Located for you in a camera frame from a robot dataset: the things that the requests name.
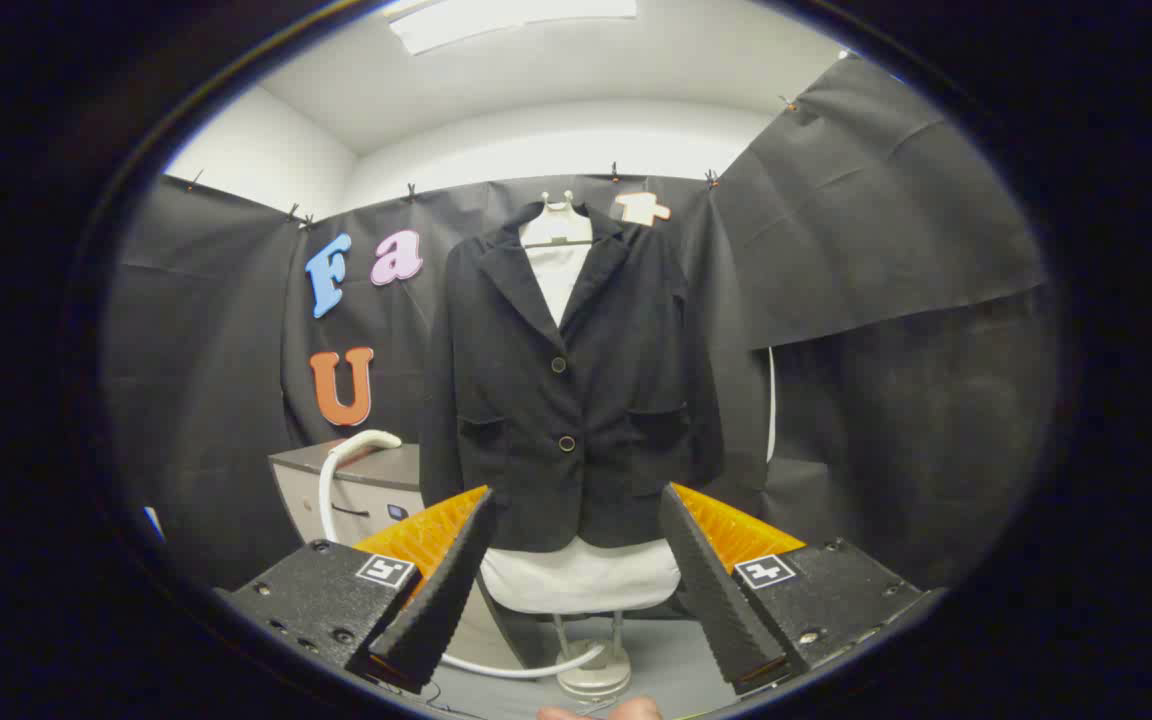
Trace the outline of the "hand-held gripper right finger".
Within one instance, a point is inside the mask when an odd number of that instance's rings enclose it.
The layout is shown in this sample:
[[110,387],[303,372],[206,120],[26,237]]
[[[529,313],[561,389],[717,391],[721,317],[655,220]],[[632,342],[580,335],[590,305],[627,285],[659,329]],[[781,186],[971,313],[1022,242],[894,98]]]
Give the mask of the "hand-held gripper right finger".
[[736,694],[814,676],[942,600],[846,539],[809,544],[672,483],[659,524],[719,673]]

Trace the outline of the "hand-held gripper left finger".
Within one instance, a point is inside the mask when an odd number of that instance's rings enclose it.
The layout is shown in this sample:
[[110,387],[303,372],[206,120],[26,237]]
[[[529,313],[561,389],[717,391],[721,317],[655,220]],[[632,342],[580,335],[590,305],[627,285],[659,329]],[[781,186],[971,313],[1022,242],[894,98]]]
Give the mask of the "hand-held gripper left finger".
[[460,626],[495,505],[480,486],[356,544],[311,539],[221,601],[298,655],[420,692]]

